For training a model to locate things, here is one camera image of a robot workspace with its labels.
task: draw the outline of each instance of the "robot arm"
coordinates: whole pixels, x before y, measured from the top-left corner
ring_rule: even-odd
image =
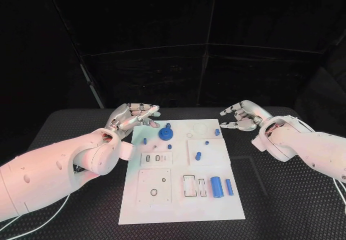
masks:
[[[157,110],[155,105],[122,104],[103,128],[24,153],[0,167],[0,222],[54,203],[108,174],[119,158],[131,159],[134,146],[121,139],[134,126],[160,127],[148,118],[160,115]],[[85,170],[73,171],[73,164]]]
[[[292,116],[275,116],[251,101],[245,100],[219,114],[235,112],[238,122],[222,123],[222,128],[259,132],[251,141],[259,151],[268,151],[285,162],[295,155],[315,171],[346,183],[346,138],[315,132]]]

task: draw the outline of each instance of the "table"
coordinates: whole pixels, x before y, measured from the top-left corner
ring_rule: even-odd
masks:
[[[274,116],[297,113],[285,107],[265,107]],[[223,108],[161,108],[157,120],[219,119]],[[29,150],[103,127],[112,109],[67,109],[47,118]],[[223,129],[222,135],[245,220],[174,222],[118,225],[127,161],[105,176],[93,179],[70,194],[60,213],[49,224],[21,239],[63,240],[158,240],[158,239],[344,239],[346,213],[333,180],[294,157],[275,160],[251,144],[258,131]],[[124,139],[131,142],[131,135]],[[0,232],[0,240],[39,227],[54,214],[65,199],[23,215]]]

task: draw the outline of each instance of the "white board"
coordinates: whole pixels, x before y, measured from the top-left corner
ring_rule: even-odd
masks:
[[[118,224],[245,219],[222,132],[214,135],[219,121],[157,122],[161,128],[170,123],[173,138],[163,141],[160,129],[134,127],[131,143],[135,152],[127,165]],[[210,178],[216,176],[223,190],[220,198],[213,198],[210,184]],[[232,196],[226,179],[230,180]]]

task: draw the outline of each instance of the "circular hole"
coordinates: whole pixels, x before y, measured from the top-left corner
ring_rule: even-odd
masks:
[[[24,176],[23,176],[23,180],[24,180],[24,182],[26,182],[26,183],[29,183],[29,182],[30,182],[30,178],[29,178],[29,176],[27,176],[27,175],[24,175]]]
[[[59,168],[59,170],[62,170],[62,169],[63,169],[63,166],[62,166],[62,164],[60,164],[60,162],[59,162],[59,161],[56,161],[56,167]]]
[[[157,195],[157,190],[152,189],[152,190],[150,191],[150,194],[151,194],[151,196],[155,196],[155,195]]]

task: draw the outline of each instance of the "black table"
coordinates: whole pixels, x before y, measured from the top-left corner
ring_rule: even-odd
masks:
[[[266,107],[274,116],[297,113],[285,107]],[[163,108],[158,120],[219,119],[223,108]],[[103,127],[112,109],[69,109],[54,112],[29,150],[78,137]],[[275,160],[251,144],[258,131],[222,129],[245,220],[118,225],[127,161],[76,191],[50,223],[21,239],[346,239],[344,205],[333,180],[313,171],[298,157]],[[124,139],[131,142],[131,135]],[[26,214],[0,232],[0,240],[40,226],[63,199]]]

